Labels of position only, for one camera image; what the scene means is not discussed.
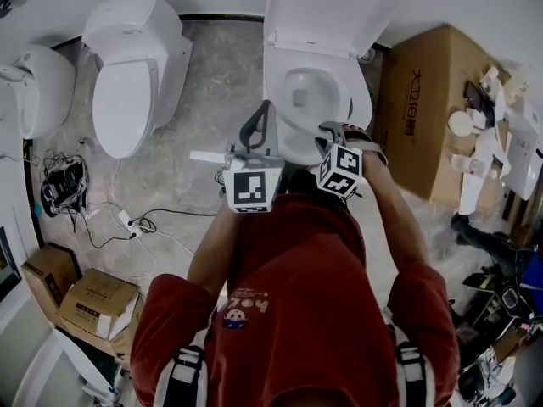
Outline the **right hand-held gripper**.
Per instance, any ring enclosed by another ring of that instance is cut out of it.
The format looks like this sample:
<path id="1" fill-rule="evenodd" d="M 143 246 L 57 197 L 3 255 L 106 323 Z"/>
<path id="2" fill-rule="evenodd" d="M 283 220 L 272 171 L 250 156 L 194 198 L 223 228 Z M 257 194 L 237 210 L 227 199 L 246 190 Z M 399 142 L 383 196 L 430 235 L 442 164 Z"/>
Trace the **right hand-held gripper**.
<path id="1" fill-rule="evenodd" d="M 374 152 L 385 165 L 388 164 L 382 149 L 375 142 L 363 140 L 346 142 L 342 123 L 325 121 L 318 129 L 326 139 L 316 141 L 322 154 L 322 162 L 316 176 L 316 184 L 320 190 L 335 196 L 351 194 L 361 183 L 362 155 L 365 152 Z"/>

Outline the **person's right forearm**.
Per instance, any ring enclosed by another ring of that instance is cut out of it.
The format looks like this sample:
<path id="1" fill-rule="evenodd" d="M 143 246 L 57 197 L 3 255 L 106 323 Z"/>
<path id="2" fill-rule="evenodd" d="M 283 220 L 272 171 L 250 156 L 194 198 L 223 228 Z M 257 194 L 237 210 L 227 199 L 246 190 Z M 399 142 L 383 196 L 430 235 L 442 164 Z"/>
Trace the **person's right forearm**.
<path id="1" fill-rule="evenodd" d="M 362 174 L 376 199 L 396 269 L 402 276 L 432 277 L 423 231 L 388 167 L 375 153 L 364 153 L 362 162 Z"/>

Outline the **person's left forearm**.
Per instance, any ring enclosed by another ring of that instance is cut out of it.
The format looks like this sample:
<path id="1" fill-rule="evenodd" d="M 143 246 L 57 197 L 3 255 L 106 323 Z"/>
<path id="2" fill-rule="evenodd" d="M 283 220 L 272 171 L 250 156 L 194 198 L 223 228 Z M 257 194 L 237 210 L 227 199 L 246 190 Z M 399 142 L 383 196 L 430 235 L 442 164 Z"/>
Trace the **person's left forearm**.
<path id="1" fill-rule="evenodd" d="M 227 281 L 243 216 L 223 204 L 191 261 L 187 281 L 218 298 Z"/>

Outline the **large brown cardboard box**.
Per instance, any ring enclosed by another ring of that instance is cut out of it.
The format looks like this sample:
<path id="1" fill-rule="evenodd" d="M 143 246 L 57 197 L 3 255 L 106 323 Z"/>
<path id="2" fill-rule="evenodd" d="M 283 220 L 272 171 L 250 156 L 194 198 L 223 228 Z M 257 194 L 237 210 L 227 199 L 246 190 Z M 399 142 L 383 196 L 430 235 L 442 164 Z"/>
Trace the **large brown cardboard box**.
<path id="1" fill-rule="evenodd" d="M 500 81 L 509 80 L 493 57 L 451 25 L 414 36 L 384 55 L 372 137 L 399 186 L 427 202 L 458 208 L 462 173 L 452 168 L 451 156 L 471 156 L 477 137 L 457 136 L 448 121 L 466 109 L 467 83 L 478 83 L 492 67 Z"/>

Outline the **clear plastic bottle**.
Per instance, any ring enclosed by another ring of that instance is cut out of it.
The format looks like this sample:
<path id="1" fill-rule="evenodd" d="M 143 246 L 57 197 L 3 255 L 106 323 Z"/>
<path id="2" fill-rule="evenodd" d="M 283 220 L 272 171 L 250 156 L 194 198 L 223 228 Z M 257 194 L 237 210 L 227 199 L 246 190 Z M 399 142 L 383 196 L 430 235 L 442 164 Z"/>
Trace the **clear plastic bottle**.
<path id="1" fill-rule="evenodd" d="M 467 157 L 459 154 L 451 156 L 451 167 L 466 175 L 485 178 L 488 170 L 487 163 L 474 157 Z"/>

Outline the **black smartphone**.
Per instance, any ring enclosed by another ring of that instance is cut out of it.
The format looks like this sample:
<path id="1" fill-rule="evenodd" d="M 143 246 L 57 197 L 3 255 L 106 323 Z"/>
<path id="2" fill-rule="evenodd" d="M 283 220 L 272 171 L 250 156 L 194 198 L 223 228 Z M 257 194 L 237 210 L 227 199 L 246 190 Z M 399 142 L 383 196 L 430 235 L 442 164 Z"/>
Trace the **black smartphone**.
<path id="1" fill-rule="evenodd" d="M 479 86 L 474 85 L 471 81 L 467 81 L 463 97 L 466 101 L 467 107 L 475 109 L 482 114 L 488 112 L 489 98 Z"/>

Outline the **folded white paper strip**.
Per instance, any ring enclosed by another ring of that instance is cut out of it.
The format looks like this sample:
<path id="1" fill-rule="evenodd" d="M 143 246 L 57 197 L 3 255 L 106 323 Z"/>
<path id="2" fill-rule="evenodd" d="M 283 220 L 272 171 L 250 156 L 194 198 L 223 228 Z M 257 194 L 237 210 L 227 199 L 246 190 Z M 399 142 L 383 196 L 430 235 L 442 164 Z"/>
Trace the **folded white paper strip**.
<path id="1" fill-rule="evenodd" d="M 460 215 L 470 215 L 476 210 L 479 195 L 483 190 L 485 180 L 490 176 L 494 159 L 501 163 L 500 177 L 508 175 L 512 168 L 497 126 L 505 114 L 505 93 L 498 80 L 495 80 L 494 85 L 495 87 L 490 87 L 488 91 L 494 104 L 494 125 L 478 135 L 474 152 L 468 158 L 468 170 L 462 173 L 462 192 L 458 209 Z"/>

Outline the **white power strip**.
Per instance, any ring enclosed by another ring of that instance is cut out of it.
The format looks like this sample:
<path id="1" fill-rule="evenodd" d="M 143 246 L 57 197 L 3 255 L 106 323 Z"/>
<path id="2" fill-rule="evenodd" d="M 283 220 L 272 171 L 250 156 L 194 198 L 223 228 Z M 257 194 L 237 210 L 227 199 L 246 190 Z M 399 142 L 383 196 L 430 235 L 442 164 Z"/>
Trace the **white power strip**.
<path id="1" fill-rule="evenodd" d="M 130 232 L 131 238 L 139 238 L 143 233 L 139 224 L 123 209 L 117 215 L 121 224 Z"/>

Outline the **beige packet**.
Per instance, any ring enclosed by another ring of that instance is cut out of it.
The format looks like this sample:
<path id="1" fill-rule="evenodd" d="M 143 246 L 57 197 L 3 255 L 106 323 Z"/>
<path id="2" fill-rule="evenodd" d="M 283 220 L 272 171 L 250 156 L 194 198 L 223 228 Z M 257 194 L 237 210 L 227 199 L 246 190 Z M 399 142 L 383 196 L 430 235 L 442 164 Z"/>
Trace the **beige packet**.
<path id="1" fill-rule="evenodd" d="M 504 85 L 504 94 L 506 105 L 512 106 L 520 98 L 523 98 L 526 92 L 529 90 L 529 83 L 525 80 L 514 80 L 511 78 Z"/>

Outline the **white urinal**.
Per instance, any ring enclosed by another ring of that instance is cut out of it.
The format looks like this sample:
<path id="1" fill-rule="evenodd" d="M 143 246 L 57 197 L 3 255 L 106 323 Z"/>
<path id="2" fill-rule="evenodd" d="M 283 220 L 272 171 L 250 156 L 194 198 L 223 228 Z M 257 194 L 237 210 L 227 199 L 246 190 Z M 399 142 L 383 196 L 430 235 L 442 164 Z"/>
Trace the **white urinal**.
<path id="1" fill-rule="evenodd" d="M 26 140 L 58 130 L 69 115 L 75 83 L 75 66 L 41 45 L 30 45 L 12 64 L 0 65 L 0 86 L 15 95 L 19 129 Z"/>

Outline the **open cardboard box white label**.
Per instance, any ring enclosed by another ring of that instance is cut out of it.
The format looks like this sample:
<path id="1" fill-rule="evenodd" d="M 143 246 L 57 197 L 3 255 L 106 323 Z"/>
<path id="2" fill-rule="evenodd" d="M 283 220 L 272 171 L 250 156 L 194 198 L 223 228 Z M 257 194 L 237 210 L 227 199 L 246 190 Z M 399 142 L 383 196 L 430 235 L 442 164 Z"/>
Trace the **open cardboard box white label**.
<path id="1" fill-rule="evenodd" d="M 137 285 L 91 269 L 66 293 L 58 315 L 71 336 L 127 362 L 143 305 Z"/>

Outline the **cardboard box dark label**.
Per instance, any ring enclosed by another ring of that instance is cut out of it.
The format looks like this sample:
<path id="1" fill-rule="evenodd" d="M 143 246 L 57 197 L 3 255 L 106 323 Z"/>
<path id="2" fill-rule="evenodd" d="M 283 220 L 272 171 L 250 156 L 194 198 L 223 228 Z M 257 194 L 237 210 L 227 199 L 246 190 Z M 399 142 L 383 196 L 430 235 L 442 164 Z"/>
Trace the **cardboard box dark label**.
<path id="1" fill-rule="evenodd" d="M 65 329 L 59 308 L 66 293 L 81 278 L 76 254 L 55 243 L 37 250 L 22 266 L 22 274 L 45 319 Z"/>

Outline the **framed picture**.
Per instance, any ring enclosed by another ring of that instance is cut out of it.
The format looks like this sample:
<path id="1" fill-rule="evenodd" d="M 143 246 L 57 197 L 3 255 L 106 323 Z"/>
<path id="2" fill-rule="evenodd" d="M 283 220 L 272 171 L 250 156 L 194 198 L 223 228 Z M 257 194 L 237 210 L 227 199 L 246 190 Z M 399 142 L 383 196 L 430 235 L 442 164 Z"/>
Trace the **framed picture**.
<path id="1" fill-rule="evenodd" d="M 5 228 L 0 226 L 0 303 L 14 290 L 21 281 L 21 275 L 15 264 Z"/>

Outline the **white curved panel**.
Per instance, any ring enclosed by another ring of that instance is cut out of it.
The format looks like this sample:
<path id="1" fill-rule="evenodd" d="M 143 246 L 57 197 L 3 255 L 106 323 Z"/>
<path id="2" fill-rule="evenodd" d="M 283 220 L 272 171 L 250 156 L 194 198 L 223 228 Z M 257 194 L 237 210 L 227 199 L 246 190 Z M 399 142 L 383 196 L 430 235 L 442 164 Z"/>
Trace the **white curved panel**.
<path id="1" fill-rule="evenodd" d="M 81 389 L 94 398 L 94 404 L 101 407 L 114 407 L 119 398 L 115 386 L 108 383 L 102 372 L 71 338 L 58 328 L 53 329 L 53 335 L 82 379 Z"/>

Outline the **white panelled door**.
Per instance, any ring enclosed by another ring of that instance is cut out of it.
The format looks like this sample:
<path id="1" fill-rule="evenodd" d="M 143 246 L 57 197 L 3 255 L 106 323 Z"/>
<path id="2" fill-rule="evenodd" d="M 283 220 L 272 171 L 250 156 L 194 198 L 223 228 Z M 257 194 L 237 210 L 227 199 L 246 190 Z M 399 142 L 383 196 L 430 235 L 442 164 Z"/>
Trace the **white panelled door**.
<path id="1" fill-rule="evenodd" d="M 88 407 L 76 368 L 24 283 L 0 302 L 0 407 Z"/>

